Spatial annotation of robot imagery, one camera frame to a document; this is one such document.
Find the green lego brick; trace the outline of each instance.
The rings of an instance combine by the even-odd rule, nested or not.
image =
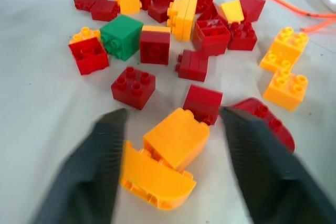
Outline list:
[[[139,50],[143,23],[120,15],[100,29],[106,51],[117,59],[128,60]]]

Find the orange wire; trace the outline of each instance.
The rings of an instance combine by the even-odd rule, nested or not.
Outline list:
[[[310,12],[306,12],[305,10],[299,9],[283,0],[274,0],[276,2],[278,2],[279,4],[289,8],[290,10],[308,16],[308,17],[314,17],[314,18],[336,18],[336,14],[335,13],[310,13]]]
[[[316,31],[318,29],[321,29],[321,28],[323,28],[325,26],[328,26],[328,25],[330,25],[334,22],[336,22],[336,18],[329,18],[329,19],[319,23],[316,26],[301,28],[301,31],[304,31],[305,33],[311,33],[312,31]]]

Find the pile of lego bricks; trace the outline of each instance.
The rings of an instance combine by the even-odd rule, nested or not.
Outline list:
[[[138,50],[141,63],[168,65],[172,34],[179,41],[191,40],[195,48],[178,55],[172,72],[179,78],[204,82],[209,57],[222,57],[226,49],[253,50],[257,35],[252,24],[259,19],[265,0],[232,0],[219,5],[214,0],[74,3],[76,9],[90,12],[93,20],[108,22],[99,30],[83,27],[69,42],[81,75],[109,67],[108,55],[127,61]],[[127,16],[141,10],[166,26],[147,26]],[[274,73],[264,99],[289,111],[303,101],[308,80],[291,70],[308,40],[307,34],[296,33],[291,27],[276,36],[259,65]],[[142,110],[155,91],[155,83],[155,75],[128,66],[112,83],[112,95]],[[202,152],[222,98],[221,92],[192,84],[182,108],[176,108],[143,137],[141,150],[133,149],[130,142],[125,144],[121,185],[160,209],[174,209],[186,201],[196,182],[184,169]],[[232,106],[263,119],[277,139],[294,151],[290,132],[261,101],[247,98]]]

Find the white table surface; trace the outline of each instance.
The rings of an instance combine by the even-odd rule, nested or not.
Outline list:
[[[229,0],[215,0],[222,3]],[[320,0],[287,0],[312,12],[330,12]],[[139,52],[127,62],[111,59],[111,67],[81,76],[68,49],[81,27],[99,29],[89,13],[73,0],[0,0],[0,223],[23,224],[32,217],[59,164],[88,133],[99,115],[124,105],[113,100],[110,85],[127,66],[156,75],[156,91],[142,111],[131,109],[127,139],[136,148],[142,136],[175,108],[182,106],[191,83],[224,93],[223,105],[248,97],[261,99],[271,73],[258,67],[277,32],[317,24],[267,0],[254,23],[258,43],[251,52],[227,51],[211,57],[204,83],[179,79],[175,58],[189,42],[172,38],[168,67],[139,64]],[[157,24],[146,12],[132,15]],[[310,36],[293,69],[309,80],[306,97],[295,112],[264,101],[292,133],[296,154],[336,202],[334,122],[336,98],[336,35],[331,26]],[[175,211],[160,211],[120,190],[117,224],[249,223],[235,184],[219,120],[204,152],[187,169],[197,186]]]

